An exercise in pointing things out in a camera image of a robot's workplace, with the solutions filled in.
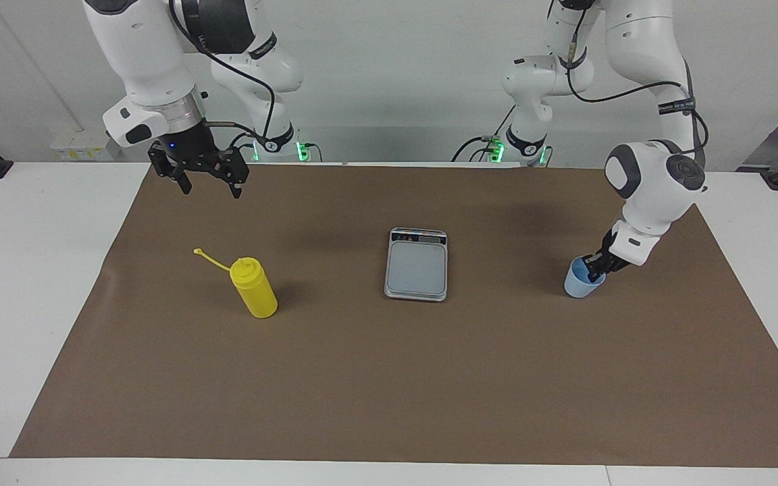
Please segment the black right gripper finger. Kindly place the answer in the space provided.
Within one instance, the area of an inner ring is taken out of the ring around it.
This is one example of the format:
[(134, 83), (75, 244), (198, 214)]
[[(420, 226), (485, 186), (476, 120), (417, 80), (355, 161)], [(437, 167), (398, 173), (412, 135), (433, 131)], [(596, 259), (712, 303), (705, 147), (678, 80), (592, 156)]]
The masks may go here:
[(240, 198), (242, 187), (250, 174), (240, 150), (224, 150), (217, 153), (217, 178), (225, 182), (234, 198)]
[(148, 149), (148, 156), (149, 162), (151, 162), (157, 175), (161, 178), (169, 178), (176, 182), (183, 194), (190, 194), (192, 184), (189, 177), (186, 175), (185, 166), (171, 163), (170, 158), (161, 145), (151, 145)]

